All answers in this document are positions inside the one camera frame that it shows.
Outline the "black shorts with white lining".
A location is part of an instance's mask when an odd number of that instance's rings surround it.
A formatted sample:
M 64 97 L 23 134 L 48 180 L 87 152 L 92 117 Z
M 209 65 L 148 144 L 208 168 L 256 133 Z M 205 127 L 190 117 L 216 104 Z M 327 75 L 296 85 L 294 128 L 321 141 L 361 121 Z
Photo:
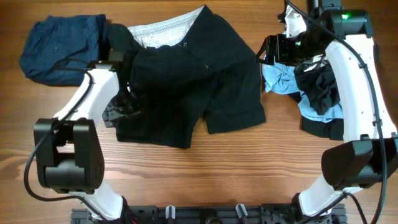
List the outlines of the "black shorts with white lining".
M 210 134 L 266 120 L 254 52 L 207 6 L 146 26 L 111 24 L 108 37 L 126 55 L 120 84 L 141 103 L 139 116 L 117 122 L 118 141 L 187 149 L 200 118 Z

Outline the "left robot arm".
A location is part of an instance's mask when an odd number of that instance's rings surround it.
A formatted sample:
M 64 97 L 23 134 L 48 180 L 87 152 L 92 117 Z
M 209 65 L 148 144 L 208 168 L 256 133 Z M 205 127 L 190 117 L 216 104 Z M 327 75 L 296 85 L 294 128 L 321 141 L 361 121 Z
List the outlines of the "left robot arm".
M 29 185 L 30 166 L 37 163 L 40 185 L 58 193 L 52 201 L 79 200 L 96 223 L 140 223 L 126 199 L 104 180 L 104 157 L 96 132 L 102 113 L 120 91 L 119 78 L 127 56 L 111 52 L 108 60 L 93 60 L 82 69 L 83 83 L 53 117 L 34 126 L 35 148 L 24 169 L 24 187 L 40 201 L 48 199 Z

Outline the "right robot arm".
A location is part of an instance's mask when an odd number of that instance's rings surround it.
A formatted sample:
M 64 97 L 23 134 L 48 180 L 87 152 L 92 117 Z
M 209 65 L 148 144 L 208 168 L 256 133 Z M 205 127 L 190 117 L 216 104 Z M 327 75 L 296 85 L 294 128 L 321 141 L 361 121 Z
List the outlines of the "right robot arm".
M 397 169 L 397 128 L 384 104 L 374 64 L 369 14 L 339 1 L 315 1 L 311 14 L 285 2 L 285 33 L 265 38 L 260 63 L 300 65 L 324 55 L 335 75 L 343 109 L 343 144 L 322 155 L 322 174 L 296 195 L 296 220 L 308 223 L 331 213 L 344 198 L 380 184 L 375 218 L 381 215 L 387 179 Z

